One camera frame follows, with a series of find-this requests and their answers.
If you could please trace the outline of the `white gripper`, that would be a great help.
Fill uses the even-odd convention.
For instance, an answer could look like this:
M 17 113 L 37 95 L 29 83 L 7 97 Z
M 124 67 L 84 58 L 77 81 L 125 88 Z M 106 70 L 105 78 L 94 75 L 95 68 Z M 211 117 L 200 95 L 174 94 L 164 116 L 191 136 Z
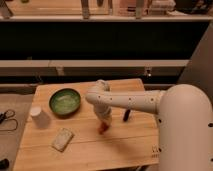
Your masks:
M 112 116 L 111 116 L 111 108 L 109 106 L 95 106 L 94 112 L 98 119 L 106 124 L 107 126 L 111 125 Z

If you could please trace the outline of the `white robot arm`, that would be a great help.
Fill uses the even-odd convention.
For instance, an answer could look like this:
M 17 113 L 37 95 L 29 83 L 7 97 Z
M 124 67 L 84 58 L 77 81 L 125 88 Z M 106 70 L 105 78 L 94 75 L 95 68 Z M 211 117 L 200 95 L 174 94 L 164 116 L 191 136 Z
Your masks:
M 158 171 L 213 171 L 213 105 L 201 89 L 178 84 L 168 90 L 114 92 L 99 80 L 86 100 L 107 125 L 113 107 L 155 114 Z

